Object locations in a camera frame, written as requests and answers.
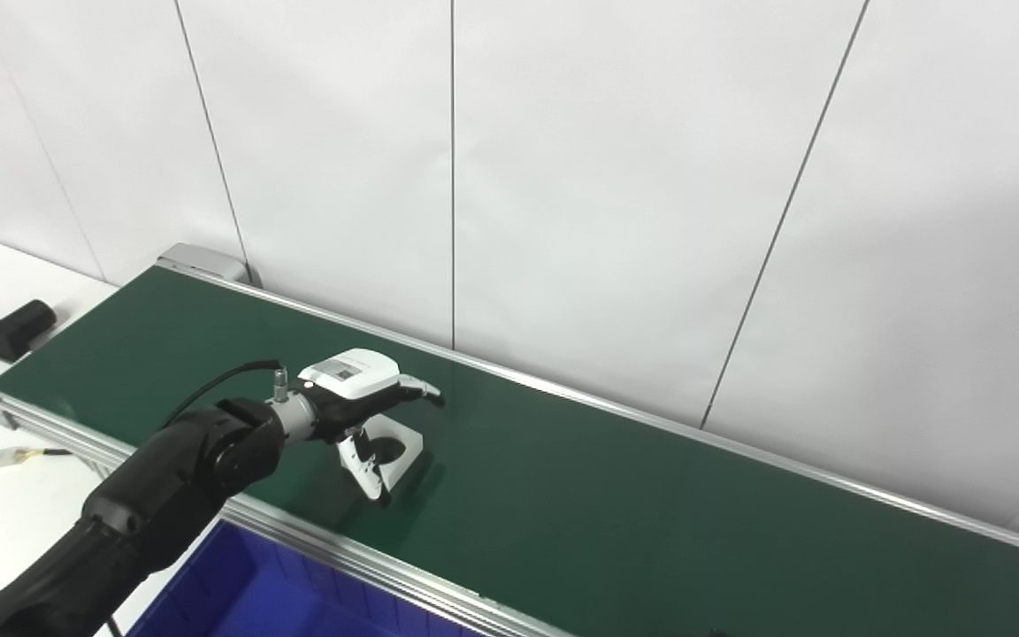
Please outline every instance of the black robotic arm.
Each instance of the black robotic arm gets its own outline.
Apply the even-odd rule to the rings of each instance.
[[[223,400],[177,416],[106,477],[81,520],[0,590],[0,637],[91,637],[147,576],[182,555],[231,495],[274,473],[286,444],[323,439],[348,448],[345,463],[369,477],[358,483],[387,503],[381,481],[369,488],[379,467],[363,425],[408,400],[441,404],[437,388],[396,375],[345,399],[315,383],[290,389],[284,372],[278,377],[265,403]]]

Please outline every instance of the green conveyor belt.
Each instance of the green conveyor belt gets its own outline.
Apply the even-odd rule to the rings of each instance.
[[[251,495],[582,637],[1019,636],[1019,547],[161,267],[0,391],[136,445],[226,368],[352,347],[447,396],[391,412],[420,471],[380,511],[299,445]]]

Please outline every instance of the blue bin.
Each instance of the blue bin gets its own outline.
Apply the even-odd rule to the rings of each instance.
[[[478,637],[408,601],[218,523],[128,637]]]

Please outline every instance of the robotic arm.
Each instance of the robotic arm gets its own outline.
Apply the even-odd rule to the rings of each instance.
[[[274,399],[222,400],[177,416],[86,497],[81,520],[0,590],[0,637],[90,637],[145,578],[174,564],[231,496],[274,473],[283,448],[335,444],[369,499],[389,492],[364,424],[440,391],[392,360],[353,350],[275,372]]]

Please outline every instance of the cable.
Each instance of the cable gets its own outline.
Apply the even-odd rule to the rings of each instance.
[[[104,624],[109,627],[109,633],[112,634],[112,637],[124,637],[124,635],[120,633],[120,628],[117,627],[117,621],[113,620],[113,618],[110,617],[108,620],[104,621]]]
[[[8,446],[0,448],[0,467],[8,467],[23,463],[34,456],[70,456],[68,448],[29,448],[25,446]]]
[[[159,428],[161,428],[161,430],[166,428],[167,425],[172,423],[174,419],[177,419],[178,415],[185,412],[187,407],[191,407],[196,400],[199,400],[199,396],[207,393],[215,386],[218,386],[218,384],[222,384],[223,380],[229,379],[231,376],[237,376],[238,374],[243,374],[243,372],[252,372],[255,370],[280,370],[280,368],[282,368],[282,364],[280,364],[277,359],[252,360],[252,362],[246,363],[244,366],[234,367],[233,370],[222,372],[222,374],[219,374],[218,376],[215,376],[214,379],[211,379],[210,382],[207,382],[205,385],[199,387],[191,395],[187,395],[186,399],[183,399],[183,402],[178,404],[178,407],[175,407],[172,409],[170,414],[167,414],[166,419],[163,419],[163,424],[159,425]]]

